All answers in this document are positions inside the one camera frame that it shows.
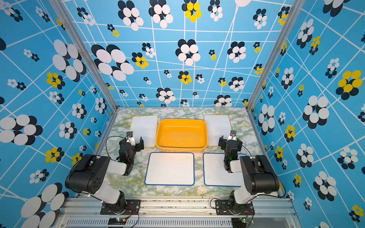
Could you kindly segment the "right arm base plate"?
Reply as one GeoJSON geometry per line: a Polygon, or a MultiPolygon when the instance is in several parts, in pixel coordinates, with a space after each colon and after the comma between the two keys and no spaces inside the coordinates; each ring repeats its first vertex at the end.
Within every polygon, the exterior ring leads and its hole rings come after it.
{"type": "Polygon", "coordinates": [[[255,210],[252,203],[237,204],[228,199],[215,199],[214,208],[217,215],[224,216],[252,216],[255,210]]]}

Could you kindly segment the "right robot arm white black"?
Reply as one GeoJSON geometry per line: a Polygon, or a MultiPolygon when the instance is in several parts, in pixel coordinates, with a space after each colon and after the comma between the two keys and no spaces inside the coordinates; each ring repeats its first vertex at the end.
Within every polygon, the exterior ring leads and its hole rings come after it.
{"type": "Polygon", "coordinates": [[[241,173],[243,185],[231,192],[228,205],[233,215],[247,211],[254,214],[252,201],[261,195],[279,190],[279,178],[265,155],[239,156],[243,142],[232,133],[228,139],[219,138],[218,146],[224,151],[224,169],[228,173],[241,173]]]}

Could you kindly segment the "blue framed whiteboard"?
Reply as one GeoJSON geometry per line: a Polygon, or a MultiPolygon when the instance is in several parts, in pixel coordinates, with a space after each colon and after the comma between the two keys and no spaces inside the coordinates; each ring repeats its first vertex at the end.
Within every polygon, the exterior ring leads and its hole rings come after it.
{"type": "Polygon", "coordinates": [[[156,186],[193,186],[195,183],[194,154],[151,153],[144,183],[156,186]]]}
{"type": "Polygon", "coordinates": [[[224,169],[224,154],[204,153],[204,184],[218,187],[241,187],[244,185],[242,173],[228,173],[224,169]]]}

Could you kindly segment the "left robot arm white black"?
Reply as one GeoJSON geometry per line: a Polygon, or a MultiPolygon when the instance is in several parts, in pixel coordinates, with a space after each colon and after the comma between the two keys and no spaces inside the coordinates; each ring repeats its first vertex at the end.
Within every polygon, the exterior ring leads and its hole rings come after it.
{"type": "Polygon", "coordinates": [[[136,153],[144,149],[144,141],[135,142],[132,132],[119,142],[119,156],[113,160],[110,156],[87,154],[71,169],[65,180],[65,187],[75,193],[87,193],[100,200],[107,212],[121,214],[127,205],[122,191],[112,188],[104,181],[106,174],[128,176],[133,167],[136,153]]]}

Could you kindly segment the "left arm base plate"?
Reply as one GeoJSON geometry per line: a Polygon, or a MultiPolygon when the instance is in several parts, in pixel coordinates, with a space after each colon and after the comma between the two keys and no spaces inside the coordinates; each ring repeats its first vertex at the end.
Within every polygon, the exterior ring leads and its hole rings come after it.
{"type": "Polygon", "coordinates": [[[137,215],[141,206],[140,199],[127,199],[116,204],[102,203],[101,215],[137,215]]]}

